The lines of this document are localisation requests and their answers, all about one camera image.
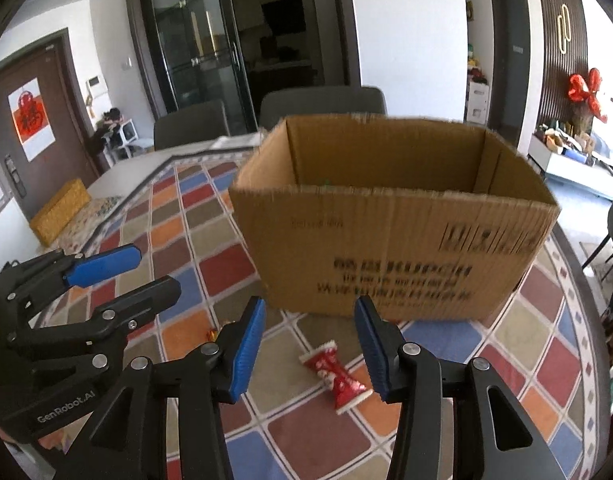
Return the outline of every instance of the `yellow cushion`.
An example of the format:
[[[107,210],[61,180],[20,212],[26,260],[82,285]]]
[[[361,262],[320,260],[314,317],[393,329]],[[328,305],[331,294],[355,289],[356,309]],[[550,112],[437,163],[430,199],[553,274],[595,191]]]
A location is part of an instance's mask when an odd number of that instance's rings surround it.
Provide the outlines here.
[[[90,201],[91,196],[82,181],[79,178],[71,180],[33,217],[30,228],[40,242],[49,247],[78,211]]]

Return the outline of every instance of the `white wall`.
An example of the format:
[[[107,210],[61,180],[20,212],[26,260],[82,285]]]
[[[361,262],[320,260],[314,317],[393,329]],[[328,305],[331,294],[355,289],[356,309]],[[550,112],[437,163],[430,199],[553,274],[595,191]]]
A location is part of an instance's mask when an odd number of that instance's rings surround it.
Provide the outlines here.
[[[353,0],[363,85],[382,89],[390,115],[462,121],[464,0]]]
[[[6,262],[25,262],[41,250],[42,245],[30,230],[20,206],[15,199],[10,200],[0,211],[0,270]]]
[[[598,68],[602,85],[597,97],[608,122],[593,119],[593,131],[613,147],[613,22],[596,0],[582,0],[589,43],[589,69]]]
[[[92,38],[113,106],[133,119],[140,137],[153,137],[154,118],[136,61],[126,0],[90,0]],[[125,64],[131,59],[132,67]]]
[[[480,60],[484,76],[493,83],[493,4],[491,0],[470,0],[473,2],[473,21],[468,22],[468,41],[473,45],[475,57]],[[535,131],[542,79],[544,76],[544,22],[542,21],[541,0],[528,0],[528,15],[531,30],[531,61],[528,76],[528,94],[522,131],[517,149],[528,152],[531,136]]]
[[[75,74],[84,100],[88,95],[86,81],[99,75],[101,70],[93,40],[88,0],[56,7],[8,29],[0,38],[0,61],[25,45],[63,28],[69,31]],[[108,96],[101,96],[93,102],[93,110],[98,118],[110,106]]]

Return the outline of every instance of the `colorful rug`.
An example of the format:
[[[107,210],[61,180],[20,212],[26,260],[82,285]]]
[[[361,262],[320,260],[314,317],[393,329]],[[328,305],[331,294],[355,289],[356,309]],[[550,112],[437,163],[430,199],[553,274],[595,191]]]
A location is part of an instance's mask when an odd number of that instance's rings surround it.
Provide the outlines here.
[[[228,186],[246,154],[170,162],[117,209],[87,254],[135,243],[141,265],[92,289],[72,289],[50,324],[87,319],[99,305],[154,278],[182,284],[178,303],[136,331],[125,364],[183,357],[216,324],[237,319],[262,286],[232,217]],[[238,480],[381,479],[393,452],[399,406],[379,397],[336,415],[328,391],[298,357],[330,339],[355,377],[369,383],[352,320],[294,314],[274,305],[248,392],[222,410]],[[593,471],[597,443],[595,357],[570,271],[552,238],[518,292],[485,322],[408,322],[402,331],[438,357],[486,357],[518,396],[568,478]],[[451,476],[452,406],[443,399],[441,480]],[[170,480],[180,478],[177,405],[170,400]]]
[[[96,228],[109,217],[121,196],[93,198],[66,225],[58,238],[45,252],[63,249],[66,254],[79,252],[93,236]]]

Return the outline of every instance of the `red balloon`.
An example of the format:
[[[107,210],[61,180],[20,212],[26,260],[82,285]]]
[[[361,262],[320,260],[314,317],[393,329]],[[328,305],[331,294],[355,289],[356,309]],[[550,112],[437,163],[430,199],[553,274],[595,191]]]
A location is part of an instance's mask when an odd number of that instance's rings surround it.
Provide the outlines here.
[[[597,100],[597,97],[595,97],[595,94],[589,97],[588,102],[590,111],[593,112],[593,115],[595,115],[595,117],[597,117],[600,121],[606,124],[606,121],[608,121],[608,116],[602,115],[602,107]]]
[[[575,103],[586,101],[593,115],[603,123],[608,121],[608,116],[602,115],[602,107],[597,100],[597,91],[602,84],[602,76],[599,70],[592,68],[589,71],[589,84],[586,84],[580,74],[573,74],[569,78],[569,99]]]
[[[593,93],[599,90],[599,86],[602,84],[602,76],[599,75],[599,70],[592,68],[589,71],[589,90]]]
[[[579,74],[573,74],[569,81],[571,83],[569,87],[569,99],[571,99],[571,101],[580,103],[589,98],[589,87],[582,76]]]

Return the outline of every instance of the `open cardboard box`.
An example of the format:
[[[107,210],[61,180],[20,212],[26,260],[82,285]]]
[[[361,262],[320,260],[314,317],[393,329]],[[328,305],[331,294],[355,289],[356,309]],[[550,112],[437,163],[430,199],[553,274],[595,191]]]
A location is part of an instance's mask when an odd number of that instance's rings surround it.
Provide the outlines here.
[[[496,134],[378,116],[288,118],[230,196],[273,307],[402,320],[486,318],[560,211]]]

